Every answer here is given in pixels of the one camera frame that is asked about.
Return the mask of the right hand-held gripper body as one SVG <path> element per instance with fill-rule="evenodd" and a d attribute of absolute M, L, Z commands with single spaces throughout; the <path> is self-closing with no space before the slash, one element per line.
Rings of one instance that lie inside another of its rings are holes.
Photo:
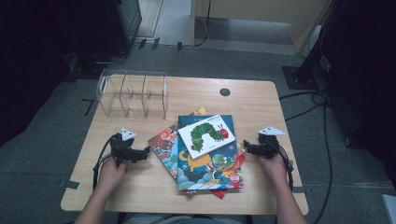
<path fill-rule="evenodd" d="M 279 142 L 277 141 L 276 137 L 278 135 L 285 135 L 286 133 L 272 126 L 268 126 L 259 130 L 258 134 L 262 155 L 266 159 L 272 159 L 276 154 L 279 153 Z"/>

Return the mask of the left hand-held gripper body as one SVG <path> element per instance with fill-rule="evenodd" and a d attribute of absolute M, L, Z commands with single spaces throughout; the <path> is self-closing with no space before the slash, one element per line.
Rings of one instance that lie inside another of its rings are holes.
<path fill-rule="evenodd" d="M 134 137 L 135 133 L 125 128 L 122 128 L 120 133 L 110 137 L 111 155 L 115 158 L 117 165 L 124 161 L 137 162 L 137 154 L 132 149 Z"/>

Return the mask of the light blue animals picture book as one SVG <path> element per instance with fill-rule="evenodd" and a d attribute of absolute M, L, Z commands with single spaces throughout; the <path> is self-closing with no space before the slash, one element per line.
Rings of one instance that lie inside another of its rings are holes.
<path fill-rule="evenodd" d="M 192 115 L 209 116 L 203 107 L 195 110 L 188 116 Z M 148 144 L 151 146 L 152 151 L 157 155 L 158 159 L 163 163 L 169 174 L 175 179 L 177 182 L 177 189 L 180 190 L 178 186 L 179 174 L 184 175 L 191 171 L 188 159 L 192 159 L 192 157 L 186 149 L 179 149 L 179 135 L 177 131 L 178 122 L 149 139 Z M 245 150 L 239 144 L 233 143 L 208 154 L 212 156 L 213 154 L 219 153 L 232 157 L 238 151 L 243 151 L 245 153 Z"/>

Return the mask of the clear acrylic book rack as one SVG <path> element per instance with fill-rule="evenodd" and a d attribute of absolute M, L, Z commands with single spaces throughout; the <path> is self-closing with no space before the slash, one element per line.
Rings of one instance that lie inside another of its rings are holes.
<path fill-rule="evenodd" d="M 165 119 L 167 74 L 104 69 L 99 77 L 96 96 L 110 118 Z"/>

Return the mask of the white caterpillar picture book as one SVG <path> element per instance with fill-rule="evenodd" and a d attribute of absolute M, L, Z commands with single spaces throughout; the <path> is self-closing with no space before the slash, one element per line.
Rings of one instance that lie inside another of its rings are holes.
<path fill-rule="evenodd" d="M 235 142 L 233 116 L 179 116 L 179 149 L 193 159 Z"/>

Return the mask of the red picture book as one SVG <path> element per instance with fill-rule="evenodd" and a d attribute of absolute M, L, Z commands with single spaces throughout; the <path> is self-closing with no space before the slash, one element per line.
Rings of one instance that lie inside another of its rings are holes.
<path fill-rule="evenodd" d="M 191 171 L 179 174 L 179 189 L 192 195 L 200 190 L 209 192 L 222 199 L 228 189 L 241 189 L 243 179 L 241 165 L 245 159 L 243 151 L 232 157 L 225 154 L 209 154 L 196 160 L 188 159 Z"/>

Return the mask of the dark blue monster picture book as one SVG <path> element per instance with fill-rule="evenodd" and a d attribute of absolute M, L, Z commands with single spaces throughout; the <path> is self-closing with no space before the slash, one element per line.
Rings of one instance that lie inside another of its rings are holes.
<path fill-rule="evenodd" d="M 241 189 L 244 159 L 231 115 L 178 117 L 178 190 Z"/>

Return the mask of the person's right hand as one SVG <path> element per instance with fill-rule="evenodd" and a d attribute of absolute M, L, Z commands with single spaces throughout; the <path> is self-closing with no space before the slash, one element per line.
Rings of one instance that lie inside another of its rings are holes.
<path fill-rule="evenodd" d="M 272 159 L 259 157 L 259 161 L 262 164 L 264 172 L 275 186 L 288 185 L 286 166 L 279 154 L 275 155 Z"/>

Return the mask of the person's left hand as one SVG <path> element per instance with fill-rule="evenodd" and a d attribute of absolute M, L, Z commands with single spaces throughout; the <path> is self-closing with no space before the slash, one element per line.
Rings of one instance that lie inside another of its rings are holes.
<path fill-rule="evenodd" d="M 127 167 L 128 164 L 126 162 L 117 165 L 114 157 L 107 158 L 102 164 L 95 190 L 103 195 L 110 195 L 121 183 Z"/>

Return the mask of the black metal stand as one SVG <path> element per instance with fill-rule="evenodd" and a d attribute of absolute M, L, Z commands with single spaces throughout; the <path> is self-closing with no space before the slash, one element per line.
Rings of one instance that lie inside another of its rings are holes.
<path fill-rule="evenodd" d="M 283 66 L 282 72 L 287 81 L 288 87 L 294 90 L 317 90 L 318 82 L 316 72 L 320 60 L 324 57 L 323 41 L 326 34 L 333 28 L 335 11 L 339 7 L 340 0 L 329 0 L 326 12 L 323 15 L 325 19 L 321 25 L 318 40 L 309 51 L 304 62 L 296 66 Z"/>

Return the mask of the person's grey clothing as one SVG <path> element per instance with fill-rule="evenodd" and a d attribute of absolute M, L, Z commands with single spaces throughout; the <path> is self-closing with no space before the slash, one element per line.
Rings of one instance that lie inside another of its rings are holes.
<path fill-rule="evenodd" d="M 248 224 L 245 216 L 131 214 L 122 224 Z"/>

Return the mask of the black floor stand base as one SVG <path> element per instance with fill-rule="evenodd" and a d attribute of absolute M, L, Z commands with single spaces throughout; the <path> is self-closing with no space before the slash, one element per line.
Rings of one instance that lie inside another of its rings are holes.
<path fill-rule="evenodd" d="M 65 79 L 67 82 L 76 82 L 78 79 L 98 79 L 106 68 L 105 64 L 81 60 L 76 53 L 66 54 L 64 62 L 69 67 L 69 75 Z"/>

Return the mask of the dark curtain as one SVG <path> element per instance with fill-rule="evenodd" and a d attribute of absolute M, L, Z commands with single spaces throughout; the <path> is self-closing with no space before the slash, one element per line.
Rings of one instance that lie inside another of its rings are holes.
<path fill-rule="evenodd" d="M 83 0 L 0 0 L 0 147 L 22 133 L 71 68 Z"/>
<path fill-rule="evenodd" d="M 322 50 L 346 144 L 382 161 L 396 188 L 396 0 L 337 0 Z"/>

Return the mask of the black equipment cabinet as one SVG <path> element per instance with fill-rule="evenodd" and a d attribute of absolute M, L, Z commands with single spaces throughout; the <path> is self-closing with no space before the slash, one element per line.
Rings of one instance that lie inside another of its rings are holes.
<path fill-rule="evenodd" d="M 128 53 L 142 21 L 138 0 L 106 0 L 112 38 L 117 53 Z"/>

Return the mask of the light wooden cabinet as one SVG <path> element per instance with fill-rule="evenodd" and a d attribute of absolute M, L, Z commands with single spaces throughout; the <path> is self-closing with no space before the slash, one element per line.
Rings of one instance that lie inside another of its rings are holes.
<path fill-rule="evenodd" d="M 191 0 L 191 39 L 195 19 L 209 17 L 287 24 L 291 43 L 301 53 L 335 0 Z"/>

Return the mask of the white panel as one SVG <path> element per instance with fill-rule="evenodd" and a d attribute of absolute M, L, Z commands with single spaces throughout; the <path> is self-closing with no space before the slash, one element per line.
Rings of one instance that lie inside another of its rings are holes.
<path fill-rule="evenodd" d="M 383 194 L 382 200 L 386 208 L 390 224 L 396 224 L 396 196 Z"/>

